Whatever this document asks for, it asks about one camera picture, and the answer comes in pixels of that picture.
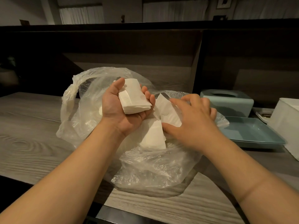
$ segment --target white curtain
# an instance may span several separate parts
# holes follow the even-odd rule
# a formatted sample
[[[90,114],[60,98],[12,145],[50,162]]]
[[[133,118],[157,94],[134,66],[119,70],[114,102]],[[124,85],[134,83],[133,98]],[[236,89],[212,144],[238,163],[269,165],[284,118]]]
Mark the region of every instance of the white curtain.
[[[63,24],[104,23],[103,6],[59,9]]]
[[[238,0],[234,20],[299,18],[299,0]]]
[[[143,22],[204,20],[208,0],[168,1],[143,4]]]

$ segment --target light blue tray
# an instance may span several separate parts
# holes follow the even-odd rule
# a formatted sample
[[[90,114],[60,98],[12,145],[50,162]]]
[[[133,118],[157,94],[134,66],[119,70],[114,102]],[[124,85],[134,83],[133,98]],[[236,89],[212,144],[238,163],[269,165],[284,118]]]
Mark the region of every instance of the light blue tray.
[[[286,143],[259,119],[245,117],[226,117],[226,119],[229,126],[220,130],[240,147],[276,149]]]

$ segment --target left hand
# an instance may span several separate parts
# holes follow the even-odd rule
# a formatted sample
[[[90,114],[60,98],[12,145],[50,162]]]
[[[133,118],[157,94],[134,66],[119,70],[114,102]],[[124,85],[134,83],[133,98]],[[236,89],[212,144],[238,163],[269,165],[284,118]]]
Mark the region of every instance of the left hand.
[[[120,78],[106,90],[102,98],[103,118],[101,121],[106,121],[115,126],[124,136],[128,136],[135,131],[141,122],[153,111],[155,106],[155,96],[150,94],[146,86],[143,86],[141,91],[144,93],[148,101],[151,102],[152,108],[136,114],[125,115],[121,102],[118,98],[119,90],[125,85],[125,79]]]

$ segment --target countertop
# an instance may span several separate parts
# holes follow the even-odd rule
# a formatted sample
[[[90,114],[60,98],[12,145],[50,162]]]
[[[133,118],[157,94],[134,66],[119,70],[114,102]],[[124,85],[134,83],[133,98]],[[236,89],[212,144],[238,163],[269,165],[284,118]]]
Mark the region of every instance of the countertop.
[[[36,184],[74,150],[55,135],[60,107],[57,96],[18,92],[0,98],[0,175]],[[299,162],[285,149],[247,152],[299,189]],[[244,223],[226,182],[205,157],[174,188],[124,192],[103,181],[94,201],[169,224]]]

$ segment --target forearm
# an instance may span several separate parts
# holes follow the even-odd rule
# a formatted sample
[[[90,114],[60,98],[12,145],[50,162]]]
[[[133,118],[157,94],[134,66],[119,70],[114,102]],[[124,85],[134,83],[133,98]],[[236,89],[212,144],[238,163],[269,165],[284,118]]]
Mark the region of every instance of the forearm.
[[[100,123],[57,168],[0,215],[1,223],[83,221],[123,135]]]
[[[298,222],[298,193],[235,143],[221,135],[204,154],[223,175],[252,224]]]

